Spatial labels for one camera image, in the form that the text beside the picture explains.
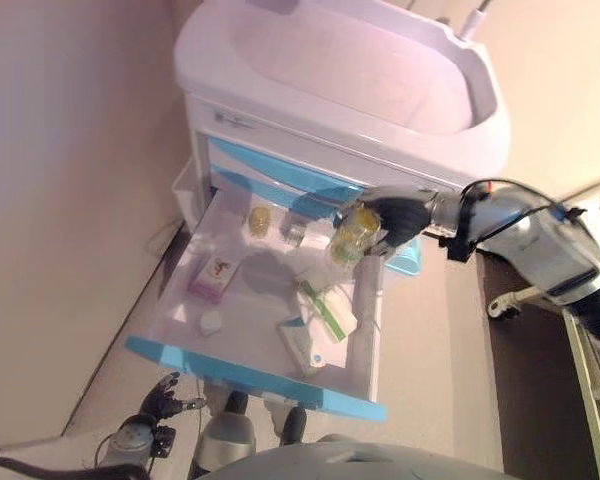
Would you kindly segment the dark right robot hand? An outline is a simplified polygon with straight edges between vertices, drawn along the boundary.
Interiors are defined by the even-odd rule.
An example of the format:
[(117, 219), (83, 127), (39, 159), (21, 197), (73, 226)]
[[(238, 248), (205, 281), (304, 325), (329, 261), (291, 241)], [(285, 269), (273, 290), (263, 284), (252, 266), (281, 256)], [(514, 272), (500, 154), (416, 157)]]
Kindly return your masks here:
[(395, 186), (366, 189), (358, 201), (372, 210), (380, 219), (385, 235), (365, 254), (367, 256), (392, 256), (431, 224), (433, 204), (437, 192), (414, 190)]

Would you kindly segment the dark left robot hand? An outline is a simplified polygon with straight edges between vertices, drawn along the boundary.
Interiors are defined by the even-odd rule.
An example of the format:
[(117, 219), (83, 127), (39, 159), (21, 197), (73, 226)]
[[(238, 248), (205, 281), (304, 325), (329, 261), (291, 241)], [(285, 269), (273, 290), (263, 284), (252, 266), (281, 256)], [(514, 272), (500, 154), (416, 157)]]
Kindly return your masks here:
[(198, 396), (185, 400), (175, 397), (174, 388), (178, 385), (179, 378), (179, 372), (171, 372), (162, 377), (145, 396), (139, 413), (150, 415), (156, 421), (160, 421), (172, 418), (186, 411), (204, 408), (207, 404), (204, 397)]

